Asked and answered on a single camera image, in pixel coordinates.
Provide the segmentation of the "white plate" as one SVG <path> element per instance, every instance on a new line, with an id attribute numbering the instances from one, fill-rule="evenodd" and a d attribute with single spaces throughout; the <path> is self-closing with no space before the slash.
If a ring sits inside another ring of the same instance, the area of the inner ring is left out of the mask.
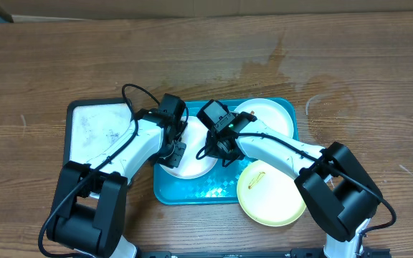
<path id="1" fill-rule="evenodd" d="M 292 138 L 295 135 L 293 106 L 282 98 L 254 98 L 239 104 L 235 112 L 253 114 L 271 129 Z"/>

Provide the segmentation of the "yellow plate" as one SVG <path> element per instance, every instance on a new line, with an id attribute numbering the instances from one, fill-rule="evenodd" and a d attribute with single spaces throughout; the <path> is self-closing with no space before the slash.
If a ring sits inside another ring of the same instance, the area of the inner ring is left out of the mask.
<path id="1" fill-rule="evenodd" d="M 306 209 L 294 179 L 263 161 L 240 174 L 237 198 L 246 215 L 265 226 L 289 225 Z"/>

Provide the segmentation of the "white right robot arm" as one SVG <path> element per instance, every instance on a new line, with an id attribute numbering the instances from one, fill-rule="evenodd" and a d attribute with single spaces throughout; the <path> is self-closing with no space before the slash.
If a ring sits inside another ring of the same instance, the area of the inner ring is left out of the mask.
<path id="1" fill-rule="evenodd" d="M 197 117 L 209 131 L 206 155 L 228 162 L 254 158 L 293 179 L 314 221 L 328 235 L 326 257 L 363 254 L 362 239 L 383 195 L 345 145 L 301 143 L 245 112 L 201 111 Z"/>

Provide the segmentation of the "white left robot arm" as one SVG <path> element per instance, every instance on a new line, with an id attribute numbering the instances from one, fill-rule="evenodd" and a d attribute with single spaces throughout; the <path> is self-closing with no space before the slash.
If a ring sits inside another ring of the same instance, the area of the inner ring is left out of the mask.
<path id="1" fill-rule="evenodd" d="M 43 239 L 70 249 L 69 257 L 136 257 L 123 236 L 131 178 L 146 162 L 176 168 L 186 146 L 180 141 L 186 107 L 159 107 L 132 115 L 128 139 L 100 164 L 68 161 L 63 165 L 52 208 L 38 236 L 40 252 L 51 257 Z"/>

